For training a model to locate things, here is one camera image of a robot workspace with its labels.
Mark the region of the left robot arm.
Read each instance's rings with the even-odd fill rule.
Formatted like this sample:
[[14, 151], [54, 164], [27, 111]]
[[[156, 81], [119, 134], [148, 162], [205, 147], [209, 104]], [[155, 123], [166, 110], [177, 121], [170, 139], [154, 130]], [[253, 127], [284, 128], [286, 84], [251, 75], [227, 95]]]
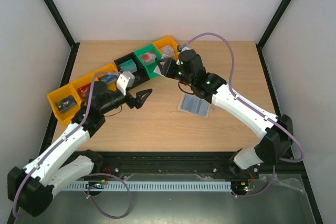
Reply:
[[82, 177], [113, 177], [101, 171], [102, 157], [87, 150], [74, 161], [65, 161], [83, 143], [91, 139], [105, 123], [105, 114], [126, 104], [129, 108], [143, 106], [152, 89], [141, 90], [132, 96], [129, 82], [118, 80], [117, 89], [94, 81], [79, 111], [65, 131], [43, 153], [24, 168], [14, 167], [7, 175], [8, 199], [13, 202], [12, 213], [18, 218], [18, 209], [37, 217], [43, 213], [54, 197], [69, 184]]

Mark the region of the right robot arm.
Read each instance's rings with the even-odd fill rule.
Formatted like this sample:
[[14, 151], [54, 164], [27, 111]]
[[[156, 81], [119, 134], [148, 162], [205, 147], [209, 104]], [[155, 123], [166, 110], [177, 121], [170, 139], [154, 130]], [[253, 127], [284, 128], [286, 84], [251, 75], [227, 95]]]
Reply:
[[180, 52], [178, 60], [171, 57], [158, 61], [161, 75], [189, 86], [192, 94], [220, 107], [247, 125], [260, 139], [252, 147], [243, 148], [229, 164], [232, 176], [242, 177], [253, 165], [276, 165], [289, 147], [292, 139], [292, 120], [286, 115], [278, 117], [267, 112], [229, 87], [226, 80], [207, 72], [202, 59], [193, 49]]

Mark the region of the beige card holder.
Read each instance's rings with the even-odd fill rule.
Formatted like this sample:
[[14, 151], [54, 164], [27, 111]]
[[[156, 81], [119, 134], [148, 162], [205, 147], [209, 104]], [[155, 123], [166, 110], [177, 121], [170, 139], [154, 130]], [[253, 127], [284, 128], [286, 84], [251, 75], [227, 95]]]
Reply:
[[183, 93], [177, 109], [189, 114], [208, 118], [211, 105], [204, 99], [200, 99], [191, 94]]

